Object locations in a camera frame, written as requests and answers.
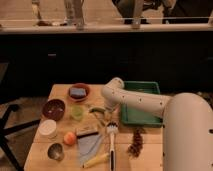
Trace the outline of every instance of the brown bowl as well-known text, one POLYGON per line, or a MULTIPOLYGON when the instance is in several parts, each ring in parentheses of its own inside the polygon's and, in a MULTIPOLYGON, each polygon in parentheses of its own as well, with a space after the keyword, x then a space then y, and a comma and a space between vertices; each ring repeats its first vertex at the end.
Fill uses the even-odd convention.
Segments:
POLYGON ((69 97, 69 99, 71 100, 71 101, 73 101, 73 102, 81 102, 81 101, 83 101, 83 100, 86 100, 87 99, 87 96, 89 95, 89 93, 90 93, 90 87, 87 85, 87 84, 85 84, 85 83, 75 83, 75 84, 73 84, 70 88, 69 88, 69 90, 68 90, 68 97, 69 97), (71 93, 71 91, 73 90, 73 89, 75 89, 75 90, 85 90, 85 96, 74 96, 72 93, 71 93))
POLYGON ((48 101, 43 109, 42 113, 46 118, 53 119, 55 121, 60 120, 64 116, 65 104, 60 99, 52 99, 48 101))

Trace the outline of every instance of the wooden table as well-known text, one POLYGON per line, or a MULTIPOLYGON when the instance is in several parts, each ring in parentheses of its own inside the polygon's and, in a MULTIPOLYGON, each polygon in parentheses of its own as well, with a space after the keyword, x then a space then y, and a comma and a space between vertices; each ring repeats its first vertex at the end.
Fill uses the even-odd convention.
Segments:
MULTIPOLYGON (((66 105, 65 114, 61 120, 57 121, 58 134, 55 138, 46 139, 41 137, 38 131, 36 132, 25 163, 24 168, 26 171, 109 171, 109 163, 107 162, 95 165, 91 168, 81 168, 78 162, 77 144, 67 146, 62 142, 63 136, 67 131, 75 131, 76 127, 84 124, 100 124, 94 115, 89 113, 89 108, 103 107, 103 97, 100 94, 102 85, 90 85, 91 93, 87 100, 79 103, 84 109, 84 118, 80 122, 70 118, 70 109, 74 104, 67 98, 67 92, 70 86, 69 84, 55 84, 52 87, 49 100, 63 100, 66 105), (48 147, 56 142, 61 143, 64 148, 65 157, 61 162, 51 160, 47 156, 48 147)), ((119 112, 115 112, 112 117, 113 121, 119 124, 119 133, 115 139, 116 171, 162 171, 162 128, 142 128, 143 149, 138 158, 131 158, 126 151, 132 142, 133 129, 119 123, 119 112)), ((103 154, 109 150, 109 136, 106 134, 104 127, 100 129, 100 132, 104 135, 104 140, 98 154, 103 154)))

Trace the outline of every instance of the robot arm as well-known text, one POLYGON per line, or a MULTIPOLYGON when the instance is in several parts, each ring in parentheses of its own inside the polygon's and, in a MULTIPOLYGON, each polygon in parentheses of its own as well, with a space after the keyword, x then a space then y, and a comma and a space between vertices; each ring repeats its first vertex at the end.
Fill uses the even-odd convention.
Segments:
POLYGON ((105 97, 105 108, 114 110, 117 104, 122 103, 153 115, 163 118, 163 111, 170 96, 147 94, 124 90, 124 83, 120 78, 114 78, 102 88, 105 97))
POLYGON ((163 171, 213 170, 213 111, 203 98, 193 93, 169 97, 123 88, 120 78, 103 86, 105 107, 112 111, 125 103, 163 118, 163 171))

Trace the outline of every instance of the food item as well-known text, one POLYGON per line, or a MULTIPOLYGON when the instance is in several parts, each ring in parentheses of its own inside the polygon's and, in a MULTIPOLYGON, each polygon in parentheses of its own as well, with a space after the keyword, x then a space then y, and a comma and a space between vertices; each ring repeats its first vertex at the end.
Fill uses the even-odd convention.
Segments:
POLYGON ((88 125, 84 127, 80 127, 76 129, 77 138, 82 138, 88 135, 98 134, 98 126, 97 125, 88 125))
POLYGON ((140 155, 141 149, 143 148, 143 138, 140 134, 139 129, 135 129, 133 132, 132 144, 128 147, 127 152, 132 157, 138 157, 140 155))
POLYGON ((100 108, 100 107, 94 107, 94 108, 90 109, 89 112, 90 112, 90 113, 91 113, 91 112, 100 112, 100 113, 104 114, 105 109, 100 108))
POLYGON ((104 153, 102 155, 95 156, 92 159, 88 160, 86 163, 84 163, 83 168, 88 168, 95 164, 106 162, 108 160, 109 160, 109 153, 104 153))
POLYGON ((77 121, 81 121, 83 118, 83 108, 80 105, 73 105, 71 108, 71 117, 77 121))
POLYGON ((73 145, 76 143, 76 135, 73 132, 67 132, 64 135, 64 143, 67 145, 73 145))

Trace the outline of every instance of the green tray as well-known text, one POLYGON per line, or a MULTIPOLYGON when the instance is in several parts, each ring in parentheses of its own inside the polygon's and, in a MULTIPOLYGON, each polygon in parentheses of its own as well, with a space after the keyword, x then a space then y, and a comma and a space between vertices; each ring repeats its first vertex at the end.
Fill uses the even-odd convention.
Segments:
MULTIPOLYGON (((125 81, 125 90, 160 94, 157 82, 125 81)), ((121 105, 121 122, 131 126, 161 127, 162 119, 127 105, 121 105)))

